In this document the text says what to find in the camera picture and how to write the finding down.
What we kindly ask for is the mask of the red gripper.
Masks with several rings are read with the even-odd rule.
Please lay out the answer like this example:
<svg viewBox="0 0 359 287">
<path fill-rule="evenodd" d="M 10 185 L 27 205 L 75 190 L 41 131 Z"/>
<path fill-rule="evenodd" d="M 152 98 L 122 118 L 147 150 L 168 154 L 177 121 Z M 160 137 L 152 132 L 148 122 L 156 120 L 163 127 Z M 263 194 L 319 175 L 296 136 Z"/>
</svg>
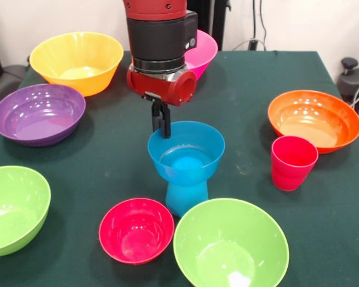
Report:
<svg viewBox="0 0 359 287">
<path fill-rule="evenodd" d="M 162 138 L 171 137 L 171 112 L 167 104 L 180 106 L 188 102 L 195 93 L 197 79 L 192 71 L 179 72 L 179 77 L 173 81 L 153 77 L 137 71 L 127 70 L 127 85 L 142 97 L 152 96 L 151 106 L 152 127 L 155 132 L 161 128 Z"/>
</svg>

